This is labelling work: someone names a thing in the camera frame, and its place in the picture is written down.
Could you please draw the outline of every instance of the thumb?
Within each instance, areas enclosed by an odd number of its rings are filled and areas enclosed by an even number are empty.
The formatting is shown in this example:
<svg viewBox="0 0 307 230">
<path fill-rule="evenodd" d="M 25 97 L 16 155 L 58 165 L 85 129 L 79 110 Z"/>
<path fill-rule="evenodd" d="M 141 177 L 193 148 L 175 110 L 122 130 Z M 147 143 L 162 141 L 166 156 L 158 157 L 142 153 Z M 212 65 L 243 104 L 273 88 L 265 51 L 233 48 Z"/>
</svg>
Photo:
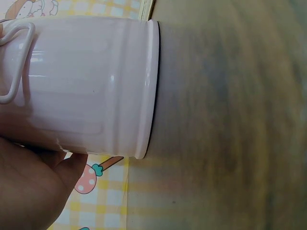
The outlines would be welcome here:
<svg viewBox="0 0 307 230">
<path fill-rule="evenodd" d="M 2 37 L 2 32 L 3 32 L 3 24 L 0 23 L 0 38 Z"/>
<path fill-rule="evenodd" d="M 54 169 L 54 172 L 63 181 L 69 196 L 81 177 L 87 161 L 86 154 L 74 153 L 71 157 L 62 160 Z"/>
</svg>

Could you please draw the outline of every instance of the yellow checkered tablecloth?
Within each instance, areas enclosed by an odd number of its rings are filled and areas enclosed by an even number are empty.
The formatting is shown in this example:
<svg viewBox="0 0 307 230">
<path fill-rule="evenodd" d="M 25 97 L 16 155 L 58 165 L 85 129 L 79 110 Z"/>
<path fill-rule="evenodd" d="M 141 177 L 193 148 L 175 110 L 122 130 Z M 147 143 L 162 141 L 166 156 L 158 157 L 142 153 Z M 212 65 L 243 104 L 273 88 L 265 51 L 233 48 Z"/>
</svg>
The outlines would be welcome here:
<svg viewBox="0 0 307 230">
<path fill-rule="evenodd" d="M 0 19 L 66 15 L 137 19 L 139 9 L 140 0 L 1 0 Z M 126 229 L 129 159 L 120 160 L 101 175 L 99 165 L 108 159 L 89 156 L 84 175 L 49 230 Z"/>
<path fill-rule="evenodd" d="M 89 156 L 84 173 L 108 159 L 110 157 Z M 102 176 L 94 175 L 97 181 L 90 186 L 90 192 L 85 191 L 87 194 L 80 193 L 82 183 L 78 182 L 63 212 L 48 230 L 126 229 L 128 165 L 129 159 L 124 158 L 103 171 Z"/>
<path fill-rule="evenodd" d="M 141 0 L 1 0 L 0 19 L 100 15 L 138 19 Z"/>
</svg>

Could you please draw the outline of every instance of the finger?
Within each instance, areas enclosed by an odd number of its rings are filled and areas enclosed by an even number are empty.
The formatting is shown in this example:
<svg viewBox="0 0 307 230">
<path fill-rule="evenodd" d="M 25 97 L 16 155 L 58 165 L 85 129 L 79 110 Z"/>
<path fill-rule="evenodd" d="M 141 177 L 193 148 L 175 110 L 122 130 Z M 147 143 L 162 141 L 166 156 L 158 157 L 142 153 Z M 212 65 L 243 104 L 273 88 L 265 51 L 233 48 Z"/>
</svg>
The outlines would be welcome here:
<svg viewBox="0 0 307 230">
<path fill-rule="evenodd" d="M 11 161 L 18 157 L 20 160 L 24 158 L 28 158 L 27 154 L 21 154 L 21 152 L 27 152 L 26 148 L 22 147 L 20 144 L 13 143 L 7 139 L 0 137 L 0 155 L 3 156 L 4 159 Z"/>
<path fill-rule="evenodd" d="M 26 146 L 27 149 L 36 153 L 43 163 L 54 169 L 65 157 L 66 153 L 63 151 L 51 151 L 39 147 Z"/>
<path fill-rule="evenodd" d="M 87 161 L 86 154 L 74 153 L 70 158 L 61 161 L 54 169 L 67 188 L 69 196 L 81 177 Z"/>
<path fill-rule="evenodd" d="M 2 37 L 2 32 L 3 32 L 3 24 L 0 23 L 0 38 Z"/>
<path fill-rule="evenodd" d="M 45 151 L 38 154 L 42 161 L 48 165 L 51 169 L 54 169 L 66 156 L 66 153 Z"/>
</svg>

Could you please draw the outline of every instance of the mug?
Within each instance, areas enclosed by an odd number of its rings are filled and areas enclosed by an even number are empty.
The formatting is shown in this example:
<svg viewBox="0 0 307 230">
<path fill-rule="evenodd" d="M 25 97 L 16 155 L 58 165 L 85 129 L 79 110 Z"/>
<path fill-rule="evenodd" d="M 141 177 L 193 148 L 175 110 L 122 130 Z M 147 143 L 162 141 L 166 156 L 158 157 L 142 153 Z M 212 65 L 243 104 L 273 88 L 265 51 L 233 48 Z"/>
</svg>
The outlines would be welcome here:
<svg viewBox="0 0 307 230">
<path fill-rule="evenodd" d="M 157 22 L 71 16 L 4 22 L 0 135 L 77 153 L 145 156 Z"/>
</svg>

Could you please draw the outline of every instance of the cartoon illustration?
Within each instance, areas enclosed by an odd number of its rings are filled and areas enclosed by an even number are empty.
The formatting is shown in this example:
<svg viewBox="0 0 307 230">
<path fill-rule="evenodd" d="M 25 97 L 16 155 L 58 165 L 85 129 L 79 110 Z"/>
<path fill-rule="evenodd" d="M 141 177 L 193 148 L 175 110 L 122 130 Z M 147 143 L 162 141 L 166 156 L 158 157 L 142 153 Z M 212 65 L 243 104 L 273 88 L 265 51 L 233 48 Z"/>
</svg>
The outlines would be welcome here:
<svg viewBox="0 0 307 230">
<path fill-rule="evenodd" d="M 54 16 L 58 13 L 58 5 L 56 0 L 17 0 L 6 12 L 5 18 Z"/>
<path fill-rule="evenodd" d="M 110 168 L 113 164 L 124 159 L 123 157 L 111 157 L 101 164 L 93 164 L 92 167 L 88 164 L 85 166 L 81 178 L 78 180 L 75 190 L 81 194 L 90 193 L 96 185 L 97 177 L 102 176 L 102 172 Z"/>
</svg>

